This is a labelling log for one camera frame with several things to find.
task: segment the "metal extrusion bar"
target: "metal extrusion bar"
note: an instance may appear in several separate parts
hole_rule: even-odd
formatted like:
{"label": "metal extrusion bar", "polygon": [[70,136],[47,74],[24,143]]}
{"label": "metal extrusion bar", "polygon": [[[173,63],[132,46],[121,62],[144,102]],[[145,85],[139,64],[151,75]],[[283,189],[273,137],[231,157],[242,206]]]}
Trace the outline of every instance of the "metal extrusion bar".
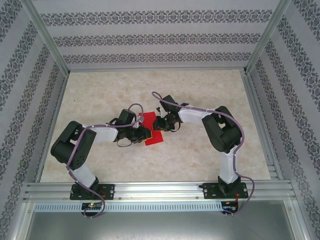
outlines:
{"label": "metal extrusion bar", "polygon": [[[250,193],[252,184],[243,181]],[[112,202],[186,202],[208,201],[204,199],[199,185],[203,181],[192,182],[112,182],[115,184]],[[32,203],[74,202],[70,200],[72,182],[66,183],[29,183],[23,201]],[[295,200],[296,195],[290,180],[257,180],[252,197],[257,200]],[[213,199],[213,201],[233,199]]]}

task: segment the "red block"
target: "red block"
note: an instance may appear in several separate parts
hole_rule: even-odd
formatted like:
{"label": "red block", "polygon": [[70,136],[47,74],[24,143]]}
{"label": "red block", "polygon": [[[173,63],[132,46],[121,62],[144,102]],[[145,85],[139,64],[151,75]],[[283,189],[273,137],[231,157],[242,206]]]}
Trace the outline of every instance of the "red block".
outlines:
{"label": "red block", "polygon": [[152,138],[147,139],[145,141],[145,145],[149,146],[152,144],[157,144],[157,143],[163,142],[164,139],[162,137],[161,131],[154,131],[154,128],[152,126],[152,124],[156,120],[156,113],[154,111],[145,112],[145,113],[143,113],[143,117],[144,117],[144,120],[143,120],[142,126],[149,129],[152,134]]}

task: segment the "beige tile floor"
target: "beige tile floor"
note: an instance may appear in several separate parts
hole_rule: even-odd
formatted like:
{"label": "beige tile floor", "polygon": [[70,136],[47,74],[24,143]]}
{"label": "beige tile floor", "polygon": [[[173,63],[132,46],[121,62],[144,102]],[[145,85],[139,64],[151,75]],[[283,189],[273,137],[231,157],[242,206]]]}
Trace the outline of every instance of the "beige tile floor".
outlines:
{"label": "beige tile floor", "polygon": [[[141,103],[146,112],[159,102],[151,95],[172,95],[178,103],[210,109],[226,106],[246,134],[239,150],[238,171],[255,180],[269,180],[256,126],[238,70],[132,71],[71,73],[51,144],[66,125],[106,123],[123,108]],[[184,123],[178,132],[164,132],[164,142],[117,147],[115,142],[92,146],[87,163],[101,182],[208,181],[219,175],[218,152],[203,126]],[[64,164],[48,154],[41,182],[72,182]]]}

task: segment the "enclosure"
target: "enclosure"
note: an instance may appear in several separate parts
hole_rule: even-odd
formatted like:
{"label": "enclosure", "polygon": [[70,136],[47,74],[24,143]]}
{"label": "enclosure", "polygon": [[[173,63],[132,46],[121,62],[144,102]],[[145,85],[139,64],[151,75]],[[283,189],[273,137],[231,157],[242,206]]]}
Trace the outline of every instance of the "enclosure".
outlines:
{"label": "enclosure", "polygon": [[[318,4],[2,0],[0,239],[320,239]],[[70,121],[156,112],[152,91],[241,123],[238,171],[255,191],[239,215],[220,213],[234,199],[204,197],[219,154],[183,123],[153,145],[93,145],[87,163],[113,200],[83,218],[90,201],[70,199],[50,148]]]}

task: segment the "patterned wallpaper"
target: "patterned wallpaper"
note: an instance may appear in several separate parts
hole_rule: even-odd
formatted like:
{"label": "patterned wallpaper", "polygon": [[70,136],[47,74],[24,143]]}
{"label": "patterned wallpaper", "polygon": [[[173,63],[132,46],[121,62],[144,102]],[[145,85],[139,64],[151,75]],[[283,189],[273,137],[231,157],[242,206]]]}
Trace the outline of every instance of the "patterned wallpaper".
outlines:
{"label": "patterned wallpaper", "polygon": [[277,158],[320,239],[320,4],[293,0],[251,73]]}
{"label": "patterned wallpaper", "polygon": [[18,0],[0,1],[0,240],[33,182],[65,77]]}
{"label": "patterned wallpaper", "polygon": [[35,0],[69,69],[244,67],[279,0]]}

